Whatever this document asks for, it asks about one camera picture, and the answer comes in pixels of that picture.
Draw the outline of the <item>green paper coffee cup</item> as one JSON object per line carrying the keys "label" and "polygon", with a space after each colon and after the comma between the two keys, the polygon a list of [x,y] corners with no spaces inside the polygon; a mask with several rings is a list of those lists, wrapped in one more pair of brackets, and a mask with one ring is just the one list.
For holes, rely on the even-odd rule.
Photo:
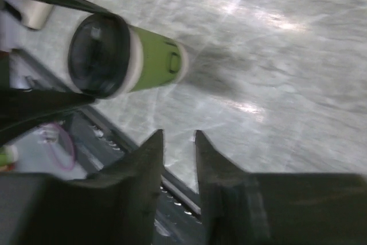
{"label": "green paper coffee cup", "polygon": [[129,31],[130,59],[118,93],[177,83],[189,72],[189,55],[181,43],[136,26]]}

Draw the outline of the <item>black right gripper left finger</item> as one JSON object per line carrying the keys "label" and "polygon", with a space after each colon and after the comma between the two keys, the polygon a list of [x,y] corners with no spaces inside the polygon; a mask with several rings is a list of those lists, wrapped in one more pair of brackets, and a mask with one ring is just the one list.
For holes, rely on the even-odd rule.
{"label": "black right gripper left finger", "polygon": [[79,180],[1,174],[2,244],[150,244],[163,173],[163,132]]}

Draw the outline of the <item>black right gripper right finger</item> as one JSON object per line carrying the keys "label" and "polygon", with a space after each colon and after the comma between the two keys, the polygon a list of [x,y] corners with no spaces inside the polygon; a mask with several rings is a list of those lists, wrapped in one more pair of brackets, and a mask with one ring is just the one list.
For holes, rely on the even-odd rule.
{"label": "black right gripper right finger", "polygon": [[206,244],[365,244],[366,176],[250,173],[196,132]]}

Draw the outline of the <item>black plastic cup lid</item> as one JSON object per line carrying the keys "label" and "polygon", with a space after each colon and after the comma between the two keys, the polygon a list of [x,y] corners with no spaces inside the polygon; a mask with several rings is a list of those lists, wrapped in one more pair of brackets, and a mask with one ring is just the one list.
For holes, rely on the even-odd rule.
{"label": "black plastic cup lid", "polygon": [[106,99],[117,92],[131,57],[128,23],[116,14],[93,14],[80,22],[69,45],[72,83],[84,94]]}

